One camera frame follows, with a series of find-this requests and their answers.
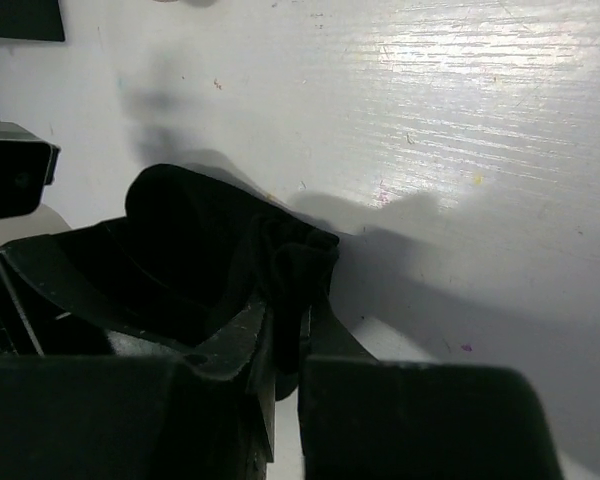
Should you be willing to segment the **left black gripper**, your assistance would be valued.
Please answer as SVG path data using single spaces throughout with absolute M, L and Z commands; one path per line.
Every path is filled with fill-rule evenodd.
M 102 222 L 0 246 L 0 355 L 44 356 L 45 305 L 101 330 L 195 347 L 210 329 L 203 307 L 159 279 L 125 222 Z

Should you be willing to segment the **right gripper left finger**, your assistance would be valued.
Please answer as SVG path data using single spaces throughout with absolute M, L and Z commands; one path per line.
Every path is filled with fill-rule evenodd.
M 273 315 L 267 302 L 252 295 L 244 308 L 187 355 L 207 384 L 235 391 L 247 403 L 247 418 L 264 461 L 274 460 L 275 365 Z

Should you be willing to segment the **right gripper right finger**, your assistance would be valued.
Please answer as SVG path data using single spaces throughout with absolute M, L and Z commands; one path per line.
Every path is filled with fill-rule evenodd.
M 328 295 L 321 294 L 301 320 L 299 369 L 346 370 L 378 364 L 336 316 Z

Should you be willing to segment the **black sock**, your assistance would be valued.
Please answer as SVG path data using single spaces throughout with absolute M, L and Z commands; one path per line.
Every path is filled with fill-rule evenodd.
M 145 284 L 117 284 L 133 326 L 194 346 L 252 294 L 274 314 L 278 399 L 296 388 L 303 314 L 329 290 L 336 235 L 255 195 L 175 165 L 133 181 L 122 218 L 102 222 L 114 251 Z

